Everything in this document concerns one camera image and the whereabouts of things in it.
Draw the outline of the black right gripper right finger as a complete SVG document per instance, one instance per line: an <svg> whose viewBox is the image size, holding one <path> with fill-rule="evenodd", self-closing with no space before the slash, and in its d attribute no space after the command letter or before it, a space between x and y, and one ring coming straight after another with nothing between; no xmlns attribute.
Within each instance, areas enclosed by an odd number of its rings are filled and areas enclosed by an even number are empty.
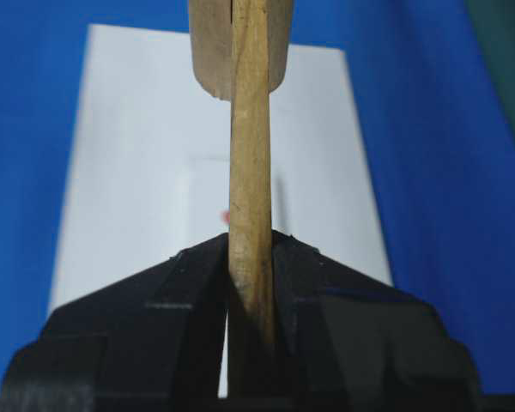
<svg viewBox="0 0 515 412"><path fill-rule="evenodd" d="M283 233L272 253L299 409L480 409L470 353L431 305Z"/></svg>

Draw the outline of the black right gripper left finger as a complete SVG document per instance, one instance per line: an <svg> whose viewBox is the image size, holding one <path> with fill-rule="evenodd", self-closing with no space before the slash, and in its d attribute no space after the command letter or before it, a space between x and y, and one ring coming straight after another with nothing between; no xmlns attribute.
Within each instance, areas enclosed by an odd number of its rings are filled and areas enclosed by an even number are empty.
<svg viewBox="0 0 515 412"><path fill-rule="evenodd" d="M2 411L174 411L218 394L227 236L60 306L18 350Z"/></svg>

